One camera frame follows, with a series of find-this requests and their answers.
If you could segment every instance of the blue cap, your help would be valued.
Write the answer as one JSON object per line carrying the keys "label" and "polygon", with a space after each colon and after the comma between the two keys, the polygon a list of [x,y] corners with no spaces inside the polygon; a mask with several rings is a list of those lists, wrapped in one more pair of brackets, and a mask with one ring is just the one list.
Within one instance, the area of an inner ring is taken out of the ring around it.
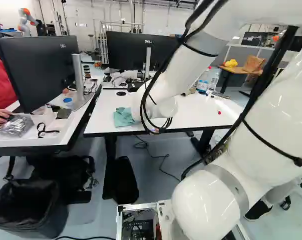
{"label": "blue cap", "polygon": [[65,102],[66,104],[70,103],[71,101],[72,101],[72,99],[70,97],[63,99],[63,102]]}

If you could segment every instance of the monitor stand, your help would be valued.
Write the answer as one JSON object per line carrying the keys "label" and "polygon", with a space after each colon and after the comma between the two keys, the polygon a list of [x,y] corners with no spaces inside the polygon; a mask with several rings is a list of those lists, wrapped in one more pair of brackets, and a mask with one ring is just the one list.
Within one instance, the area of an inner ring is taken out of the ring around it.
{"label": "monitor stand", "polygon": [[92,98],[94,93],[84,95],[81,56],[79,54],[72,54],[72,60],[76,80],[76,97],[73,101],[74,103],[72,111],[76,111],[80,109],[84,104],[86,104]]}

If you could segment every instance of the water bottle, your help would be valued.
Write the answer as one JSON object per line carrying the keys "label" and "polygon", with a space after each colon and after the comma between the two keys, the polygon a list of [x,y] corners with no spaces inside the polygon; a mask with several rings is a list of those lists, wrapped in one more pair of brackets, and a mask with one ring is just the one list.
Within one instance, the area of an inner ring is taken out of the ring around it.
{"label": "water bottle", "polygon": [[215,76],[211,79],[211,82],[209,84],[209,91],[214,92],[216,88],[216,84],[219,81],[220,73],[216,72]]}
{"label": "water bottle", "polygon": [[199,81],[197,82],[196,85],[196,90],[198,90],[200,93],[203,92],[205,93],[208,88],[209,88],[209,82],[207,81],[207,77],[208,77],[208,72],[210,71],[211,66],[209,66],[204,73],[201,75],[201,77],[199,77]]}

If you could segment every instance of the dell monitor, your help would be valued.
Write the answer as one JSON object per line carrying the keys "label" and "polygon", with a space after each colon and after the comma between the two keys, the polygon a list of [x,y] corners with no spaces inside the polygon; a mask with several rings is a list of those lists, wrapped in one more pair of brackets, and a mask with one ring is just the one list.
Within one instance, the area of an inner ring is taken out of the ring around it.
{"label": "dell monitor", "polygon": [[76,36],[0,38],[0,56],[25,113],[60,95],[75,80]]}
{"label": "dell monitor", "polygon": [[150,71],[158,70],[178,45],[173,36],[107,31],[109,67],[119,70],[142,70],[146,48],[151,48]]}

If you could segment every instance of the yellow object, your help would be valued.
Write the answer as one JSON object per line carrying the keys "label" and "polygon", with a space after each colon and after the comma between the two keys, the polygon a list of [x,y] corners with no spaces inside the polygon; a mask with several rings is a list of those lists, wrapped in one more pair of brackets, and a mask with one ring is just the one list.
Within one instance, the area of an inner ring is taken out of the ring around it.
{"label": "yellow object", "polygon": [[229,68],[236,67],[237,65],[238,65],[238,63],[235,59],[231,59],[230,61],[227,61],[224,64],[224,66],[227,66]]}

